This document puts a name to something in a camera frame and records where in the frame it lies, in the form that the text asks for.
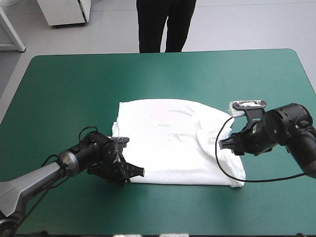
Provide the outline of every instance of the white cabinet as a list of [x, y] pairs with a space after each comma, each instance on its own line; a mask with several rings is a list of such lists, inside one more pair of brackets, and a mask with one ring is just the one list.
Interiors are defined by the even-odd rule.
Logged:
[[50, 26], [85, 23], [90, 18], [91, 0], [38, 0]]

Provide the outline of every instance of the white cloth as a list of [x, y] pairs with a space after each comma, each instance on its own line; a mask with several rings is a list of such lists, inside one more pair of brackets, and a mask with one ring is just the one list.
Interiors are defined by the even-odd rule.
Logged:
[[[137, 100], [120, 103], [113, 136], [129, 137], [123, 154], [126, 160], [145, 169], [145, 177], [132, 182], [155, 184], [213, 184], [241, 187], [228, 178], [215, 159], [215, 139], [230, 116], [198, 102], [175, 99]], [[227, 138], [233, 119], [222, 131]], [[244, 179], [238, 156], [217, 149], [224, 170]]]

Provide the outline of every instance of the wire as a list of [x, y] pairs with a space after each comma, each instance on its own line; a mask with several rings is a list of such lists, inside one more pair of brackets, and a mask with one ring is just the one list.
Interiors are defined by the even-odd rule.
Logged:
[[67, 177], [66, 179], [64, 179], [63, 181], [61, 181], [59, 184], [56, 184], [55, 186], [52, 186], [50, 189], [54, 189], [57, 188], [59, 185], [61, 185], [62, 183], [65, 183], [70, 177]]
[[46, 158], [46, 160], [44, 161], [44, 163], [41, 165], [41, 167], [43, 167], [51, 158], [56, 157], [58, 159], [57, 155], [50, 155], [49, 157]]
[[310, 175], [310, 174], [316, 174], [315, 172], [306, 172], [306, 173], [301, 173], [301, 174], [296, 174], [296, 175], [292, 175], [292, 176], [287, 176], [287, 177], [283, 177], [283, 178], [275, 178], [275, 179], [262, 179], [262, 180], [247, 180], [247, 179], [239, 179], [239, 178], [236, 178], [228, 173], [226, 173], [226, 171], [221, 167], [220, 163], [219, 163], [219, 160], [218, 160], [218, 157], [217, 157], [217, 141], [218, 141], [218, 138], [219, 138], [219, 135], [221, 134], [221, 132], [223, 131], [225, 125], [228, 123], [228, 121], [230, 121], [233, 117], [229, 118], [228, 120], [226, 120], [226, 122], [223, 124], [222, 128], [219, 130], [218, 134], [217, 134], [217, 137], [216, 137], [216, 140], [215, 140], [215, 157], [216, 157], [216, 162], [217, 162], [217, 165], [218, 167], [221, 169], [221, 171], [226, 175], [228, 176], [229, 178], [231, 179], [235, 179], [237, 181], [240, 181], [240, 182], [248, 182], [248, 183], [267, 183], [267, 182], [275, 182], [275, 181], [282, 181], [282, 180], [289, 180], [289, 179], [295, 179], [295, 178], [298, 178], [298, 177], [301, 177], [301, 176], [305, 176], [305, 175]]

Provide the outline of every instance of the black cable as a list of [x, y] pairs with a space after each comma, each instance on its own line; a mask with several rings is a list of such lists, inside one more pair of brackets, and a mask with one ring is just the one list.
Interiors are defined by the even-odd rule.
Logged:
[[58, 158], [58, 156], [57, 155], [55, 155], [55, 154], [53, 154], [53, 155], [50, 155], [49, 157], [47, 157], [46, 158], [46, 160], [44, 161], [44, 163], [41, 165], [41, 167], [43, 167], [51, 158], [53, 158], [53, 157], [56, 157], [56, 158]]
[[216, 157], [216, 162], [218, 167], [221, 169], [221, 171], [228, 176], [231, 179], [235, 179], [237, 181], [240, 182], [248, 182], [248, 183], [267, 183], [267, 182], [275, 182], [275, 181], [282, 181], [282, 180], [288, 180], [288, 179], [295, 179], [301, 176], [305, 176], [305, 175], [310, 175], [310, 174], [315, 174], [315, 172], [307, 172], [307, 173], [301, 173], [301, 174], [296, 174], [296, 175], [292, 175], [292, 176], [287, 176], [287, 177], [283, 177], [283, 178], [275, 178], [275, 179], [263, 179], [263, 180], [247, 180], [247, 179], [239, 179], [236, 178], [228, 173], [225, 172], [225, 170], [221, 167], [218, 157], [217, 157], [217, 141], [218, 141], [218, 137], [221, 134], [221, 132], [223, 131], [225, 125], [228, 123], [228, 121], [230, 121], [233, 117], [229, 118], [228, 120], [226, 120], [226, 122], [223, 124], [221, 130], [219, 130], [216, 140], [215, 140], [215, 157]]
[[[58, 159], [57, 155], [50, 155], [49, 157], [46, 158], [45, 162], [41, 165], [41, 167], [43, 167], [51, 158], [56, 157]], [[69, 177], [67, 177], [66, 179], [64, 179], [63, 181], [61, 181], [59, 184], [56, 184], [55, 186], [52, 186], [50, 189], [54, 189], [57, 188], [59, 185], [63, 184], [64, 182], [66, 182], [69, 179]]]
[[66, 182], [70, 177], [67, 177], [66, 179], [64, 179], [63, 181], [61, 181], [59, 184], [56, 184], [54, 186], [52, 186], [50, 189], [54, 189], [57, 188], [59, 185], [61, 185], [62, 183]]
[[17, 231], [17, 229], [22, 225], [22, 223], [26, 220], [26, 218], [29, 217], [29, 215], [32, 213], [32, 211], [37, 207], [37, 205], [40, 203], [40, 201], [42, 201], [42, 199], [46, 196], [48, 191], [52, 188], [53, 184], [56, 182], [56, 180], [58, 179], [59, 175], [62, 174], [62, 172], [63, 172], [63, 169], [60, 168], [58, 170], [58, 172], [56, 173], [53, 181], [49, 185], [49, 187], [45, 190], [45, 192], [42, 194], [42, 196], [40, 196], [40, 198], [35, 202], [35, 204], [31, 207], [31, 209], [25, 214], [25, 216], [22, 218], [22, 220], [19, 222], [19, 224], [17, 224], [15, 226], [15, 228], [12, 230], [12, 233], [15, 233]]

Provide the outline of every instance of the person's leg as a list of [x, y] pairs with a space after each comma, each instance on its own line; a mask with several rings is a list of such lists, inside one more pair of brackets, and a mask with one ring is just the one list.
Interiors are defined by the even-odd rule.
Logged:
[[197, 0], [175, 0], [167, 21], [166, 52], [181, 52], [187, 40]]
[[139, 52], [160, 52], [164, 25], [172, 0], [137, 0]]

